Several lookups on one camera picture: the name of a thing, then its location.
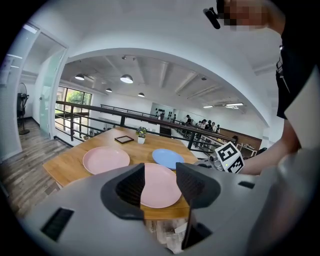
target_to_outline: human arm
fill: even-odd
[[[284,120],[281,138],[265,152],[245,160],[240,173],[259,175],[264,168],[275,166],[284,156],[297,152],[299,147],[300,143],[293,127],[288,120]]]

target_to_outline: metal railing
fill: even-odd
[[[150,134],[155,134],[155,135],[159,135],[159,136],[163,136],[163,137],[167,137],[167,138],[171,138],[171,139],[177,139],[177,140],[182,140],[182,141],[188,141],[188,146],[187,148],[190,151],[195,151],[195,152],[202,152],[202,153],[206,153],[206,154],[211,154],[214,151],[209,148],[208,146],[212,146],[212,147],[219,147],[219,145],[215,144],[215,143],[209,143],[206,142],[205,139],[202,138],[202,136],[206,136],[209,139],[221,139],[221,140],[225,140],[227,142],[235,142],[236,140],[230,137],[226,137],[217,133],[213,133],[211,131],[199,128],[197,126],[193,126],[193,125],[186,125],[184,122],[181,121],[177,121],[175,120],[175,122],[168,122],[168,121],[163,121],[163,120],[158,120],[154,117],[148,117],[148,116],[144,116],[144,115],[138,115],[138,114],[134,114],[134,113],[130,113],[130,112],[123,112],[123,111],[118,111],[118,110],[114,110],[114,109],[109,109],[109,108],[104,108],[104,107],[98,107],[98,106],[90,106],[90,105],[82,105],[82,104],[76,104],[76,103],[71,103],[71,102],[65,102],[65,101],[56,101],[57,104],[61,104],[61,105],[66,105],[66,106],[70,106],[70,112],[68,111],[64,111],[61,109],[57,109],[61,112],[67,113],[68,118],[64,118],[59,114],[55,114],[56,116],[58,116],[59,119],[65,119],[70,121],[70,127],[63,125],[57,121],[55,121],[57,124],[66,127],[68,129],[70,129],[70,134],[64,130],[61,130],[58,127],[55,127],[57,130],[59,130],[60,132],[67,134],[68,136],[70,136],[71,141],[74,141],[74,139],[79,140],[84,142],[83,139],[76,137],[75,133],[79,133],[82,135],[87,136],[88,138],[93,138],[93,135],[90,135],[88,133],[79,131],[79,130],[75,130],[74,128],[74,124],[77,124],[79,126],[83,126],[86,127],[88,129],[94,130],[94,131],[98,131],[98,132],[105,132],[105,130],[101,130],[99,128],[95,128],[89,125],[85,125],[82,123],[78,123],[74,121],[74,118],[78,118],[78,117],[82,117],[82,118],[87,118],[88,120],[93,120],[93,121],[97,121],[97,122],[101,122],[101,123],[105,123],[105,124],[110,124],[113,126],[120,126],[120,127],[124,127],[124,128],[128,128],[128,129],[133,129],[136,130],[137,128],[135,127],[130,127],[127,126],[125,124],[126,122],[126,118],[129,119],[134,119],[134,120],[139,120],[139,121],[144,121],[144,122],[148,122],[150,124],[154,124],[154,125],[160,125],[160,126],[164,126],[164,127],[169,127],[172,129],[175,129],[176,131],[182,131],[182,136],[183,137],[177,137],[177,136],[172,136],[172,135],[168,135],[168,134],[163,134],[163,133],[159,133],[159,132],[153,132],[153,131],[147,131]],[[110,122],[110,121],[105,121],[105,120],[101,120],[101,119],[97,119],[97,118],[93,118],[90,116],[83,116],[80,115],[78,113],[74,113],[74,108],[82,108],[82,109],[86,109],[86,110],[90,110],[90,111],[97,111],[97,112],[101,112],[101,113],[106,113],[106,114],[111,114],[111,115],[115,115],[115,116],[120,116],[121,117],[121,121],[120,124],[116,123],[116,122]],[[201,150],[201,149],[194,149],[192,148],[192,146],[195,146],[195,148],[205,148],[208,147],[209,151],[205,151],[205,150]]]
[[[101,108],[109,109],[109,110],[118,110],[120,112],[127,112],[127,113],[136,114],[136,115],[143,116],[143,117],[158,118],[158,116],[154,115],[154,114],[143,113],[140,111],[130,110],[127,108],[122,108],[122,107],[117,107],[117,106],[109,106],[109,105],[101,104]]]

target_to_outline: railing post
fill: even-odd
[[[194,142],[195,135],[196,135],[196,133],[193,131],[193,132],[191,133],[191,138],[190,138],[189,144],[188,144],[188,149],[189,149],[189,150],[190,150],[191,147],[192,147],[192,144],[193,144],[193,142]]]
[[[125,116],[121,116],[121,121],[120,121],[120,126],[124,127],[125,126],[125,121],[126,121],[126,117]]]
[[[70,136],[71,136],[71,141],[74,141],[74,107],[71,106],[71,111],[70,111]]]

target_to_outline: table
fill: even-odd
[[[257,152],[258,152],[257,150],[251,149],[251,148],[249,148],[249,147],[247,147],[247,146],[244,146],[244,145],[242,145],[242,144],[237,144],[236,147],[239,149],[240,152],[241,152],[242,149],[246,149],[246,150],[251,151],[251,152],[252,152],[252,153],[251,153],[251,157],[256,156],[256,154],[257,154]]]
[[[134,141],[126,144],[115,141],[115,138],[126,135],[133,138]],[[67,186],[73,181],[91,176],[91,173],[84,168],[82,159],[89,150],[103,146],[118,148],[127,152],[130,156],[130,165],[154,163],[152,152],[156,149],[175,151],[189,164],[198,161],[180,140],[147,134],[145,143],[138,144],[135,130],[117,127],[74,146],[46,162],[43,167],[61,187]],[[141,205],[140,208],[144,211],[146,220],[172,220],[187,218],[189,215],[189,206],[183,196],[174,205],[166,208],[155,209],[144,205]]]

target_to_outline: electric fan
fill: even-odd
[[[28,134],[30,131],[25,129],[25,120],[24,115],[26,113],[26,103],[29,99],[27,95],[27,87],[21,82],[18,88],[17,101],[16,101],[16,115],[22,121],[22,130],[19,131],[20,135]]]

